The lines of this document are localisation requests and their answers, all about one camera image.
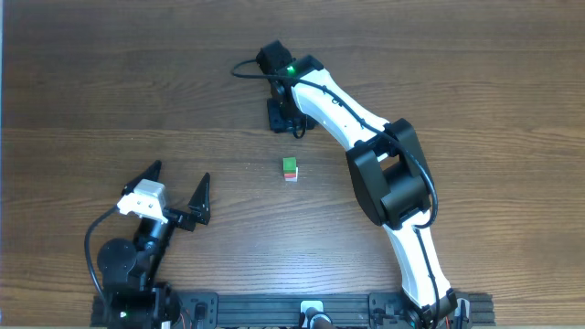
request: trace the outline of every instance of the wooden tabletop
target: wooden tabletop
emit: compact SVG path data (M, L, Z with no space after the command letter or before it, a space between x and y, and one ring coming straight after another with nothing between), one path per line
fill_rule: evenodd
M2 324L89 323L85 231L156 159L177 207L211 173L209 225L176 232L160 270L176 289L399 290L343 148L272 133L268 83L229 75L276 38L414 125L454 288L491 293L499 324L585 323L584 17L571 0L6 1ZM94 259L138 223L105 221Z

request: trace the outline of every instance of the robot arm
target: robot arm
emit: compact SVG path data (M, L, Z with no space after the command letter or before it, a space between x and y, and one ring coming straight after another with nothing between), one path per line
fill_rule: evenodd
M311 56L296 60L279 41L264 47L256 57L265 75L294 77L270 80L272 99L268 101L271 128L276 133L313 129L322 124L345 148L352 184L359 205L367 216L387 231L399 261L402 289L413 309L427 326L437 318L437 298L429 268L438 290L440 318L456 308L456 296L444 277L432 243L431 229L415 225L430 218L429 192L420 169L377 133L362 126L339 99L367 124L398 140L429 173L424 154L412 126L404 119L390 123L364 109L333 81L323 65ZM308 81L326 86L331 94ZM399 161L386 170L380 162L398 155Z

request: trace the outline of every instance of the green block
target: green block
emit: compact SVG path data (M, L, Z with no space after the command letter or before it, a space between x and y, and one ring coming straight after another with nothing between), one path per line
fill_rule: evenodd
M282 169L285 174L296 174L296 158L283 158Z

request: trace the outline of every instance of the green cube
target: green cube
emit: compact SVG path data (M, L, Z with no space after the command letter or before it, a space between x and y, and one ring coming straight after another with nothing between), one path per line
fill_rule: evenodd
M283 158L282 169L285 174L296 174L296 158Z

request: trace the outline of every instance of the wood grain surface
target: wood grain surface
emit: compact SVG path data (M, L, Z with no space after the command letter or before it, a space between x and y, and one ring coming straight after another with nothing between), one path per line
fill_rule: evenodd
M399 289L343 149L321 127L300 141L271 133L268 84L229 75L276 38L367 109L415 126L454 288L491 293L499 324L585 323L585 2L12 0L2 324L88 324L86 228L155 159L178 207L211 173L209 226L177 232L161 268L177 289ZM94 259L137 224L104 222Z

